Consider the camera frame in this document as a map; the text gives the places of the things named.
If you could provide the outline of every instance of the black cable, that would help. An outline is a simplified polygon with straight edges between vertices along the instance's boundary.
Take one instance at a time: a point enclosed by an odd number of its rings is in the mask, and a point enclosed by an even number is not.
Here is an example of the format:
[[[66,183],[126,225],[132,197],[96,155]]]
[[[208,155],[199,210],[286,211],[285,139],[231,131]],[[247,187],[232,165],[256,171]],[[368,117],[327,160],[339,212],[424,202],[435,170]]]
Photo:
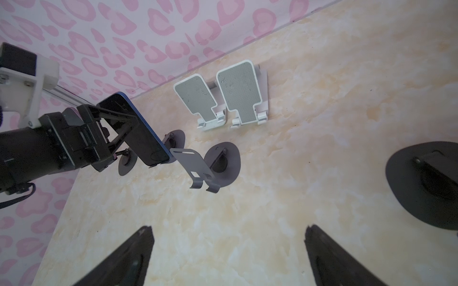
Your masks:
[[[0,209],[6,208],[7,206],[14,205],[14,204],[16,204],[16,203],[18,203],[18,202],[20,202],[20,201],[25,200],[26,198],[28,198],[28,197],[30,197],[31,195],[33,195],[33,193],[35,193],[35,190],[37,189],[37,187],[35,186],[34,183],[25,183],[25,184],[24,184],[24,187],[27,188],[27,189],[30,188],[30,187],[32,187],[31,193],[28,194],[28,195],[19,197],[19,198],[15,198],[15,199],[13,199],[13,200],[8,200],[8,201],[6,201],[6,202],[1,202],[1,203],[0,203]]]

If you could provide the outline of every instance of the wallpaper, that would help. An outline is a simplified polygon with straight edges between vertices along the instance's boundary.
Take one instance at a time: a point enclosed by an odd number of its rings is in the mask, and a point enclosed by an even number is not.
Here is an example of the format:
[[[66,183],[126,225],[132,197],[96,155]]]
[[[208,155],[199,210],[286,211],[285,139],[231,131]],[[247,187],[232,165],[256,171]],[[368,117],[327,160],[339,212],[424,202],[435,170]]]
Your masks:
[[[0,41],[60,63],[59,85],[96,103],[130,97],[335,0],[0,0]]]
[[[39,115],[61,112],[68,105],[43,95]],[[0,132],[17,129],[19,114],[4,112]],[[31,285],[78,171],[41,177],[35,193],[0,210],[0,286]],[[21,195],[0,193],[0,201]]]

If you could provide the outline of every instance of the smartphone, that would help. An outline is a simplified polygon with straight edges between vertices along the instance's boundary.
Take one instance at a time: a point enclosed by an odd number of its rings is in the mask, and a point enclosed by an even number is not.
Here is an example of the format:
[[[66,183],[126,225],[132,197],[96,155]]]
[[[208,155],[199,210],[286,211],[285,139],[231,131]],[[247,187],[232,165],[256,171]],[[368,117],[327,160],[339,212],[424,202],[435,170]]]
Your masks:
[[[171,159],[172,155],[170,151],[165,147],[124,93],[117,92],[99,102],[97,106],[138,117],[139,125],[126,136],[125,142],[138,155],[143,163],[148,166],[155,166],[157,164],[167,163]],[[117,120],[105,120],[116,132],[118,132],[124,124]]]

